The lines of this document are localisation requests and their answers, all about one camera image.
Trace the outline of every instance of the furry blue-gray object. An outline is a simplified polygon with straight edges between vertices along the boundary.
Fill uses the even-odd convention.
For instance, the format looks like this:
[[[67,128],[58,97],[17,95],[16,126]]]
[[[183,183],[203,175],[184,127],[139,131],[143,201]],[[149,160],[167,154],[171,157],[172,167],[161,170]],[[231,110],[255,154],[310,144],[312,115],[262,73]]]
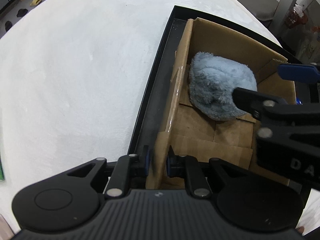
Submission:
[[[208,52],[194,56],[189,71],[190,101],[201,112],[217,121],[246,114],[233,103],[236,87],[257,91],[257,82],[246,65]]]

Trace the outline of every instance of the gray floor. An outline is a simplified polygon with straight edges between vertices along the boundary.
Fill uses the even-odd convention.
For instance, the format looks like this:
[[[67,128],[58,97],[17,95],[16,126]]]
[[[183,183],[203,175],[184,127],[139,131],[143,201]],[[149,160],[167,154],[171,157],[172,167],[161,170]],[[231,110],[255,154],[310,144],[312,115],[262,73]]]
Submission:
[[[6,21],[10,21],[12,22],[13,25],[16,24],[21,19],[21,18],[17,18],[18,10],[21,8],[26,8],[29,11],[32,10],[34,8],[34,7],[30,7],[30,3],[32,1],[33,0],[23,0],[23,1],[19,0],[19,2],[13,8],[10,8],[10,11],[7,14],[0,15],[0,39],[6,33],[4,28],[4,23]]]

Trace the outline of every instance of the cardboard box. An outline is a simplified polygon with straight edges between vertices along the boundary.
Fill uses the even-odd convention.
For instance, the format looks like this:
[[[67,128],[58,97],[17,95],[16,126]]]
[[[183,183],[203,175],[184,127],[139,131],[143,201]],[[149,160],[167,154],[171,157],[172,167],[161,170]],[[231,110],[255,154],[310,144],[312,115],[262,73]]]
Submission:
[[[284,98],[295,104],[292,81],[282,80],[276,70],[287,59],[248,36],[222,25],[197,18],[188,20],[176,51],[163,122],[154,146],[146,188],[183,188],[183,179],[168,178],[165,163],[169,146],[176,155],[191,155],[207,162],[221,158],[259,175],[287,184],[288,179],[256,164],[255,133],[260,122],[246,114],[237,119],[216,122],[194,108],[189,101],[188,71],[199,52],[229,58],[248,65],[258,91]]]

